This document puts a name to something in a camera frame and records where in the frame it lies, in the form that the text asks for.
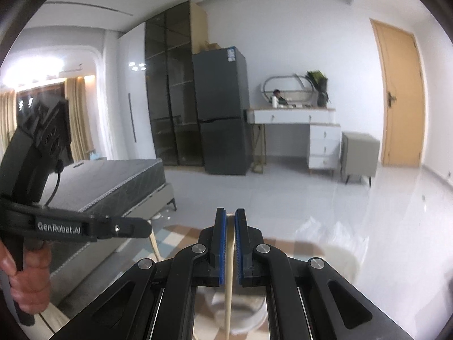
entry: white glossy floor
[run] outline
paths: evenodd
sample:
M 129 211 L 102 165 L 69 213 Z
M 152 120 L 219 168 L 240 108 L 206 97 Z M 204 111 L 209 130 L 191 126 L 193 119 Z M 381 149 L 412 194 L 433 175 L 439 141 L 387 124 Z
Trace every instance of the white glossy floor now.
M 340 272 L 342 259 L 361 254 L 339 252 L 369 237 L 351 276 L 363 294 L 416 340 L 434 339 L 453 312 L 453 190 L 427 170 L 379 168 L 371 189 L 367 180 L 344 185 L 338 175 L 309 175 L 296 161 L 271 163 L 264 175 L 169 169 L 166 177 L 178 210 L 155 221 L 156 230 L 204 228 L 217 207 L 244 208 L 265 237 L 319 243 Z M 348 239 L 332 240 L 337 222 Z

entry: human hand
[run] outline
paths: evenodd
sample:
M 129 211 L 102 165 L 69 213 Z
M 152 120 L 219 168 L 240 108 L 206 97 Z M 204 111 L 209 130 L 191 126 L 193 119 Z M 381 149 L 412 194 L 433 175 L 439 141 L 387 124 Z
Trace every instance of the human hand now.
M 31 315 L 44 311 L 50 302 L 51 252 L 48 244 L 38 251 L 25 251 L 24 271 L 17 272 L 16 264 L 0 241 L 0 269 L 10 278 L 11 295 L 20 309 Z

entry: mattress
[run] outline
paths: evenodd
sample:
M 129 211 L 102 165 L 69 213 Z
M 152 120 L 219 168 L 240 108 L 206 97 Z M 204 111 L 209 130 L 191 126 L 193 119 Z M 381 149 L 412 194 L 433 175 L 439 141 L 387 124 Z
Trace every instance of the mattress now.
M 42 194 L 45 203 L 57 176 L 49 176 Z M 71 211 L 124 216 L 145 198 L 165 186 L 162 160 L 83 161 L 67 166 L 50 207 Z M 50 272 L 55 273 L 87 243 L 52 245 Z

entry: curtain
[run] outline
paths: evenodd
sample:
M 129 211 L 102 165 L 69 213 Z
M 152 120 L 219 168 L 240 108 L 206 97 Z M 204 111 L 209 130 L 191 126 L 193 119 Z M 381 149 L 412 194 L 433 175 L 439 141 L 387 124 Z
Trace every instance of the curtain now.
M 74 161 L 89 160 L 93 151 L 90 126 L 88 122 L 85 79 L 67 78 L 64 86 L 66 99 L 69 101 L 69 126 L 71 127 L 71 152 Z
M 0 159 L 3 158 L 6 148 L 10 144 L 11 138 L 16 130 L 16 115 L 15 90 L 0 92 Z

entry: vanity table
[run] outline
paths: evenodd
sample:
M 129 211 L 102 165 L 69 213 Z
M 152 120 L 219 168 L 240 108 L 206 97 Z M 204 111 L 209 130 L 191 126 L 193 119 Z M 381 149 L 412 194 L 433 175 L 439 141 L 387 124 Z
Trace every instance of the vanity table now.
M 341 143 L 341 127 L 335 123 L 335 109 L 316 107 L 280 106 L 262 107 L 247 111 L 247 122 L 252 124 L 253 155 L 252 171 L 264 172 L 266 165 L 266 125 L 308 124 L 307 163 L 309 170 L 334 170 L 338 166 Z

